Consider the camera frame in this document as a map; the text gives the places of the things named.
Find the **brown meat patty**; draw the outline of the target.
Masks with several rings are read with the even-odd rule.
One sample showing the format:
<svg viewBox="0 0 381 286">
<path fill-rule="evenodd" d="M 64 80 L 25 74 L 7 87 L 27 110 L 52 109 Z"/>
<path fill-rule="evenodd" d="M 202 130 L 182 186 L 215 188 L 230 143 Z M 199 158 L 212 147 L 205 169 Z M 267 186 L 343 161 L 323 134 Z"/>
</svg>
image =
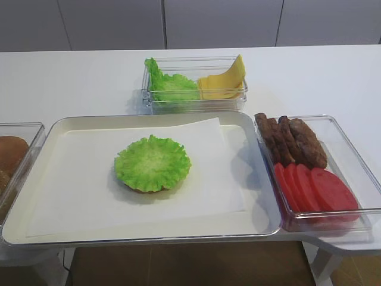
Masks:
<svg viewBox="0 0 381 286">
<path fill-rule="evenodd" d="M 328 163 L 327 155 L 314 131 L 302 119 L 290 120 L 289 128 L 298 148 L 311 168 L 325 169 Z"/>
<path fill-rule="evenodd" d="M 299 146 L 296 143 L 295 138 L 293 137 L 293 134 L 289 127 L 289 119 L 287 116 L 281 116 L 278 119 L 278 124 L 280 127 L 280 131 L 283 135 L 283 138 L 285 140 L 285 143 L 288 147 L 288 150 L 293 157 L 296 164 L 304 164 L 306 167 L 310 168 L 311 165 L 299 149 Z"/>
<path fill-rule="evenodd" d="M 287 167 L 289 164 L 294 163 L 295 160 L 291 156 L 288 146 L 285 142 L 285 139 L 280 130 L 279 124 L 275 118 L 268 118 L 267 123 L 270 127 L 271 133 L 273 135 L 274 142 L 277 146 L 277 149 L 280 154 L 280 162 L 284 167 Z"/>
<path fill-rule="evenodd" d="M 280 163 L 280 154 L 277 149 L 277 146 L 274 142 L 273 135 L 271 133 L 270 127 L 267 123 L 267 116 L 264 113 L 257 113 L 255 115 L 255 121 L 259 128 L 262 139 L 264 140 L 270 154 L 271 159 L 274 164 Z"/>
</svg>

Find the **brown bun top upper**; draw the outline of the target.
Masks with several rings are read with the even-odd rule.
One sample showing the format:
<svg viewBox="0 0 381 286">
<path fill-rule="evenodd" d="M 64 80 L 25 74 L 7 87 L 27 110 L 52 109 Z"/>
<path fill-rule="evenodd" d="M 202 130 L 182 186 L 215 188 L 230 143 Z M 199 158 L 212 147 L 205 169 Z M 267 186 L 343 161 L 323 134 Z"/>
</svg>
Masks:
<svg viewBox="0 0 381 286">
<path fill-rule="evenodd" d="M 17 136 L 1 136 L 1 170 L 12 176 L 28 152 L 28 143 Z"/>
</svg>

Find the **yellow cheese slices flat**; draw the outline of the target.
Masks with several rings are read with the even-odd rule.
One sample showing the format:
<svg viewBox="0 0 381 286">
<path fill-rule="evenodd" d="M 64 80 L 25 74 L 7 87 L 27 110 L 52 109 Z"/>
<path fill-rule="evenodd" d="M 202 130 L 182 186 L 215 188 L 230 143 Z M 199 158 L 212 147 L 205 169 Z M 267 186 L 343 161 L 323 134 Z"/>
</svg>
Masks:
<svg viewBox="0 0 381 286">
<path fill-rule="evenodd" d="M 239 96 L 243 81 L 232 83 L 226 76 L 208 76 L 199 78 L 197 87 L 203 100 L 226 100 Z"/>
</svg>

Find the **red tomato slice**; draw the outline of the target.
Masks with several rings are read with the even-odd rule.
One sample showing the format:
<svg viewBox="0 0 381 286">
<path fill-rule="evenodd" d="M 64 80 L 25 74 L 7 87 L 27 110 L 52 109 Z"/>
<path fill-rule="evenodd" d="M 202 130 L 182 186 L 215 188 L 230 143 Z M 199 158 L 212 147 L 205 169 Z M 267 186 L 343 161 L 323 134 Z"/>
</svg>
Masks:
<svg viewBox="0 0 381 286">
<path fill-rule="evenodd" d="M 293 199 L 295 200 L 296 205 L 298 206 L 298 212 L 306 213 L 309 211 L 309 208 L 306 205 L 305 200 L 301 197 L 301 192 L 296 185 L 296 180 L 294 177 L 295 170 L 296 170 L 296 164 L 295 163 L 289 164 L 285 169 L 285 179 L 288 183 L 289 188 L 291 189 Z"/>
<path fill-rule="evenodd" d="M 315 167 L 310 171 L 309 180 L 320 211 L 337 212 L 359 209 L 351 190 L 335 174 Z"/>
<path fill-rule="evenodd" d="M 310 182 L 310 170 L 303 164 L 298 164 L 294 172 L 294 180 L 298 190 L 298 198 L 302 212 L 319 212 L 322 210 Z"/>
<path fill-rule="evenodd" d="M 274 165 L 274 171 L 276 174 L 276 178 L 279 181 L 282 192 L 288 201 L 290 209 L 294 213 L 299 212 L 300 208 L 298 207 L 296 200 L 293 197 L 293 190 L 290 187 L 290 185 L 288 184 L 286 177 L 285 177 L 285 168 L 283 167 L 283 165 L 281 163 L 276 163 Z"/>
</svg>

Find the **green lettuce leaf on bun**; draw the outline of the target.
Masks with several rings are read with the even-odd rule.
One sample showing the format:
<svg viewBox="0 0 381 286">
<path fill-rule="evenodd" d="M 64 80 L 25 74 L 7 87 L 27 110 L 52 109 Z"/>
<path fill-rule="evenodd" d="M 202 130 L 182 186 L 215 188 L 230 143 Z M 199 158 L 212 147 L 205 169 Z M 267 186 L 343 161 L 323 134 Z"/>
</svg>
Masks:
<svg viewBox="0 0 381 286">
<path fill-rule="evenodd" d="M 142 191 L 176 187 L 187 177 L 191 166 L 182 144 L 154 135 L 132 142 L 114 159 L 117 179 Z"/>
</svg>

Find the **clear lettuce and cheese container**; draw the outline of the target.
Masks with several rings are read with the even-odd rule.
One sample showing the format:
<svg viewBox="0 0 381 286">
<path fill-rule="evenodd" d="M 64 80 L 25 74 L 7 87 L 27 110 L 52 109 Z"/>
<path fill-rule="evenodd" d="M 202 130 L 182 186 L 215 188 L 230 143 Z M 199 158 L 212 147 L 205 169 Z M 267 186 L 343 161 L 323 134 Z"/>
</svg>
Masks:
<svg viewBox="0 0 381 286">
<path fill-rule="evenodd" d="M 196 81 L 202 77 L 221 75 L 233 64 L 237 56 L 230 57 L 180 57 L 154 58 L 163 71 L 169 75 L 182 74 L 188 79 Z M 240 111 L 247 101 L 248 86 L 243 80 L 243 88 L 239 96 L 226 100 L 199 100 L 192 101 L 155 101 L 152 92 L 148 91 L 150 84 L 147 68 L 144 69 L 142 82 L 142 102 L 150 108 L 153 114 L 189 113 L 202 111 Z"/>
</svg>

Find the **leftmost brown meat patty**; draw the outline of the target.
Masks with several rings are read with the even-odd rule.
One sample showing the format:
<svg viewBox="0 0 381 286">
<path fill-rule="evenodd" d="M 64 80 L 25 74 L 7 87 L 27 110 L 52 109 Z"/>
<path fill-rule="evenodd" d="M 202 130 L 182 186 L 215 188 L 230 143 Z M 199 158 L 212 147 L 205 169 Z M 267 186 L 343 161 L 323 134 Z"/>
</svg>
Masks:
<svg viewBox="0 0 381 286">
<path fill-rule="evenodd" d="M 277 149 L 277 146 L 274 142 L 273 135 L 271 133 L 270 127 L 267 123 L 267 116 L 264 113 L 257 113 L 255 115 L 255 121 L 259 128 L 262 139 L 264 140 L 270 154 L 271 159 L 274 164 L 280 163 L 280 154 Z"/>
</svg>

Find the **rightmost brown meat patty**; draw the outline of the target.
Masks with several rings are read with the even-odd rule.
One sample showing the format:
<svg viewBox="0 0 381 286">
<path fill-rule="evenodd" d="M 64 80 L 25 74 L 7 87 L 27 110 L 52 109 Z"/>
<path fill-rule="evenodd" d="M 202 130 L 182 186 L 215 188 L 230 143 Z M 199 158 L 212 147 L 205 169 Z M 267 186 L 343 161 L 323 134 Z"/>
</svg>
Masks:
<svg viewBox="0 0 381 286">
<path fill-rule="evenodd" d="M 298 148 L 311 168 L 325 169 L 328 163 L 327 155 L 314 131 L 302 119 L 290 120 L 289 128 Z"/>
</svg>

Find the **green lettuce leaves in container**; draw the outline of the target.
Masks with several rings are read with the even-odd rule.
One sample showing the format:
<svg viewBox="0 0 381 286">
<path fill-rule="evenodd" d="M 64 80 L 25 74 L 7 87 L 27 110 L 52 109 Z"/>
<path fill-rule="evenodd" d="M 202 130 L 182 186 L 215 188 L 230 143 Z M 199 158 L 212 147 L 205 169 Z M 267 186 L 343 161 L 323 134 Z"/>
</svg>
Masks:
<svg viewBox="0 0 381 286">
<path fill-rule="evenodd" d="M 148 91 L 155 101 L 192 101 L 199 100 L 200 94 L 196 83 L 182 74 L 163 73 L 154 58 L 145 60 L 149 73 Z"/>
</svg>

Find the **white paper sheet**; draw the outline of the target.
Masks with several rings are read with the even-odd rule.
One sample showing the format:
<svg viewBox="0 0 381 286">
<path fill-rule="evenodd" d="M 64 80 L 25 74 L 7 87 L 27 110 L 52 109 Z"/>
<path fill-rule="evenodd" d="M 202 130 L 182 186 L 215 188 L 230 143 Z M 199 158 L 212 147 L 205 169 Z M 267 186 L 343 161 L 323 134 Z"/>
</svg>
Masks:
<svg viewBox="0 0 381 286">
<path fill-rule="evenodd" d="M 182 144 L 192 166 L 176 187 L 138 194 L 117 179 L 114 159 L 132 142 L 154 135 Z M 29 236 L 113 226 L 156 225 L 241 212 L 239 184 L 219 119 L 154 128 L 96 128 L 59 134 L 38 173 L 40 192 Z"/>
</svg>

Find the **bottom bun half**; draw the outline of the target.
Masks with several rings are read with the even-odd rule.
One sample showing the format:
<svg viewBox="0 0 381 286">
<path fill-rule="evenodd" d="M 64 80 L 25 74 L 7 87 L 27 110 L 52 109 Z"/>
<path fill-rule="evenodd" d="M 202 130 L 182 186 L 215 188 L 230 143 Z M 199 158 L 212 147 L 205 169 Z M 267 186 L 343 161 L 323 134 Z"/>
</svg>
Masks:
<svg viewBox="0 0 381 286">
<path fill-rule="evenodd" d="M 155 194 L 155 193 L 158 193 L 158 192 L 161 192 L 161 191 L 168 190 L 167 188 L 161 187 L 161 189 L 159 189 L 158 191 L 153 191 L 153 190 L 142 191 L 142 190 L 140 190 L 138 188 L 132 188 L 132 187 L 130 187 L 128 185 L 126 185 L 126 186 L 129 188 L 129 190 L 131 190 L 133 192 L 136 192 L 138 194 Z"/>
</svg>

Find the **white serving tray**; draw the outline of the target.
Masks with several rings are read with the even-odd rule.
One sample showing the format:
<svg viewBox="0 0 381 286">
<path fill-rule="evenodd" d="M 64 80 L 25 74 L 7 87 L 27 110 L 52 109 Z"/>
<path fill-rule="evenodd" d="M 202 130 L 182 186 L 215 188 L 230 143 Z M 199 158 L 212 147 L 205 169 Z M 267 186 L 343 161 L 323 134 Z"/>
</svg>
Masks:
<svg viewBox="0 0 381 286">
<path fill-rule="evenodd" d="M 115 176 L 121 150 L 155 135 L 182 144 L 186 179 L 153 194 Z M 281 215 L 252 119 L 243 113 L 68 117 L 57 121 L 2 229 L 14 245 L 251 240 Z"/>
</svg>

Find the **upright yellow cheese slice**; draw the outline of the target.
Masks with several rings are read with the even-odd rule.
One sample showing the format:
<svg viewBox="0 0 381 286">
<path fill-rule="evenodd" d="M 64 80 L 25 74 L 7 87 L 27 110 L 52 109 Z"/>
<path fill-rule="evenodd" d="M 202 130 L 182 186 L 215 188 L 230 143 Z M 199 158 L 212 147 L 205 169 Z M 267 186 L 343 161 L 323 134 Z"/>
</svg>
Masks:
<svg viewBox="0 0 381 286">
<path fill-rule="evenodd" d="M 222 89 L 235 89 L 240 86 L 246 75 L 242 56 L 239 54 L 229 69 L 220 75 L 219 87 Z"/>
</svg>

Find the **clear meat and tomato container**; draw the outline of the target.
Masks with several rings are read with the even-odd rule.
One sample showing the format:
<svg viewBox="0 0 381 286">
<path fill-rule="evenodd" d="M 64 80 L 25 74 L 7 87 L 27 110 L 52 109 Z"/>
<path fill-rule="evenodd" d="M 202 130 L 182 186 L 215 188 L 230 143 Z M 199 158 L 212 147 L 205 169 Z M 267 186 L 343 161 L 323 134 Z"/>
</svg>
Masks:
<svg viewBox="0 0 381 286">
<path fill-rule="evenodd" d="M 288 117 L 302 119 L 316 134 L 328 163 L 325 170 L 335 174 L 352 192 L 359 209 L 337 212 L 294 213 L 285 198 L 274 171 L 271 154 L 255 121 L 261 152 L 266 160 L 277 191 L 283 225 L 291 232 L 369 230 L 380 219 L 380 183 L 374 177 L 357 150 L 330 116 Z"/>
</svg>

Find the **clear bun container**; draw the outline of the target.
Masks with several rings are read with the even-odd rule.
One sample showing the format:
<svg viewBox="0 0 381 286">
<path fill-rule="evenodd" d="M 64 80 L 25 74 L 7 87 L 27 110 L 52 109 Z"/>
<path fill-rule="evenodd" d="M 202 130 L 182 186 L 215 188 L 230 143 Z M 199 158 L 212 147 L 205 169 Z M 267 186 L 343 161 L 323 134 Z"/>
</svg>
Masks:
<svg viewBox="0 0 381 286">
<path fill-rule="evenodd" d="M 40 122 L 1 123 L 1 136 L 17 136 L 29 145 L 28 152 L 12 176 L 1 170 L 1 223 L 3 223 L 45 142 L 45 127 Z"/>
</svg>

